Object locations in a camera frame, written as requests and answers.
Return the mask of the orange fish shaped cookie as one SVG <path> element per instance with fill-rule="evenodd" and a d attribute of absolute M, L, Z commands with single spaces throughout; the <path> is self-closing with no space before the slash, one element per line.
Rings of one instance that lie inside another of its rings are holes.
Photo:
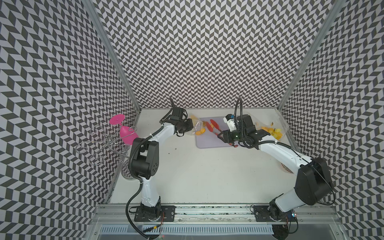
<path fill-rule="evenodd" d="M 206 129 L 205 129 L 205 128 L 202 128 L 202 129 L 200 129 L 199 131 L 196 131 L 195 134 L 196 134 L 197 136 L 200 136 L 200 135 L 204 134 L 205 131 L 206 131 Z"/>

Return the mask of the duck print resealable bag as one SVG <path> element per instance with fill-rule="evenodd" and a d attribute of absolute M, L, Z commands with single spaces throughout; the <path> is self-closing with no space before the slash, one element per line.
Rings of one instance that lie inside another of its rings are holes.
<path fill-rule="evenodd" d="M 279 120 L 272 120 L 265 123 L 259 123 L 258 127 L 267 131 L 272 137 L 280 142 L 288 141 L 288 126 Z"/>

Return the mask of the red metal tongs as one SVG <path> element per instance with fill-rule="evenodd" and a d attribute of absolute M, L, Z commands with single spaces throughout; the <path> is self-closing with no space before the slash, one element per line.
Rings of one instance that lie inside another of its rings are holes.
<path fill-rule="evenodd" d="M 231 147 L 234 147 L 234 148 L 237 148 L 238 145 L 234 144 L 234 143 L 229 143 L 227 140 L 224 139 L 224 135 L 222 134 L 222 131 L 219 127 L 219 125 L 214 121 L 214 120 L 210 120 L 209 122 L 207 121 L 203 121 L 203 125 L 205 125 L 205 127 L 213 134 L 215 134 L 217 136 L 217 138 L 219 140 L 221 140 L 223 143 L 231 146 Z"/>

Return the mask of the lavender plastic tray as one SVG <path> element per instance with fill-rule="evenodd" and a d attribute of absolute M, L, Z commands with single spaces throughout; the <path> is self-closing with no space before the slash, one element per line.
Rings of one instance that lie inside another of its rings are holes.
<path fill-rule="evenodd" d="M 210 123 L 210 120 L 214 120 L 220 127 L 222 131 L 228 130 L 228 125 L 224 122 L 225 116 L 219 117 L 207 117 L 201 118 L 201 121 Z M 216 134 L 211 133 L 207 128 L 206 132 L 200 136 L 196 136 L 196 145 L 199 149 L 208 149 L 208 148 L 229 148 L 229 144 L 224 143 L 220 140 Z"/>

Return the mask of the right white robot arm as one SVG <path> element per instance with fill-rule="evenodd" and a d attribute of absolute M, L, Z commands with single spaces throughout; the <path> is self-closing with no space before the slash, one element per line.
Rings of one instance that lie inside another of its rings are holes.
<path fill-rule="evenodd" d="M 270 201 L 266 210 L 269 219 L 279 222 L 293 209 L 313 206 L 329 194 L 334 186 L 327 162 L 321 157 L 311 158 L 278 140 L 281 133 L 267 127 L 256 128 L 251 116 L 228 114 L 223 118 L 228 130 L 220 131 L 218 138 L 231 146 L 240 145 L 269 154 L 287 167 L 295 176 L 295 186 Z"/>

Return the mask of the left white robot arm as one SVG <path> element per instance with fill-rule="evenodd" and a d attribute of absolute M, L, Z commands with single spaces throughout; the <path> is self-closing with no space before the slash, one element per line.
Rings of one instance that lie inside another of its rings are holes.
<path fill-rule="evenodd" d="M 139 194 L 142 195 L 137 213 L 149 221 L 156 221 L 161 217 L 161 197 L 152 183 L 152 177 L 157 173 L 160 165 L 160 146 L 168 138 L 177 135 L 184 136 L 193 129 L 193 121 L 188 118 L 186 109 L 171 107 L 160 121 L 160 128 L 146 138 L 133 141 L 128 168 L 131 176 L 140 182 Z"/>

